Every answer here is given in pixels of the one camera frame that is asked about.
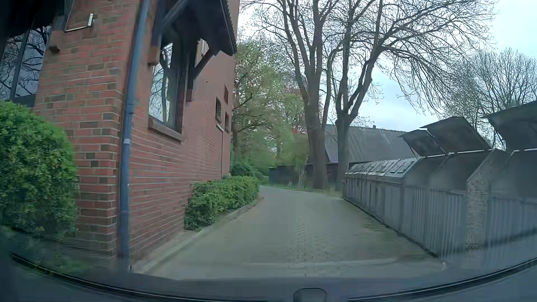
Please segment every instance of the window sill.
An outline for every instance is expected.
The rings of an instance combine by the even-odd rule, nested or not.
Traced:
[[[148,128],[149,129],[153,129],[155,130],[156,132],[159,132],[159,133],[162,133],[164,135],[167,135],[173,139],[176,139],[178,141],[185,141],[186,137],[185,135],[171,129],[171,128],[168,128],[164,125],[162,125],[161,123],[159,123],[157,120],[155,120],[154,117],[152,116],[149,116],[149,125],[148,125]]]

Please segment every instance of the narrow lane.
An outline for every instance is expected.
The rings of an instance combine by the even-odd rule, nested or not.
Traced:
[[[438,261],[352,204],[262,186],[249,212],[196,240],[152,273],[174,279],[386,277],[440,272]]]

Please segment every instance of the cobblestone road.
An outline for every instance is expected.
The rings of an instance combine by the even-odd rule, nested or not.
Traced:
[[[249,212],[211,230],[152,275],[411,277],[441,271],[429,256],[350,203],[320,193],[261,187]]]

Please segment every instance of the grass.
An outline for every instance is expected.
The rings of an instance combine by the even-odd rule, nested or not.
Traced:
[[[332,197],[342,197],[341,191],[337,191],[334,187],[331,187],[329,189],[319,190],[319,189],[313,189],[310,187],[304,187],[299,185],[283,185],[283,184],[263,184],[264,186],[271,186],[273,188],[279,188],[279,189],[286,189],[286,190],[294,190],[294,191],[303,191],[303,192],[315,192],[315,193],[321,193]]]

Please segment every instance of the drainpipe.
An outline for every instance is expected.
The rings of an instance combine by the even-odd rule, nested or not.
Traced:
[[[129,73],[125,92],[125,109],[123,111],[121,159],[119,162],[119,264],[120,270],[130,271],[129,248],[129,158],[130,139],[132,137],[134,100],[136,98],[136,80],[138,66],[142,56],[143,36],[146,31],[146,20],[149,11],[149,1],[142,0],[134,29],[133,46],[130,52]]]

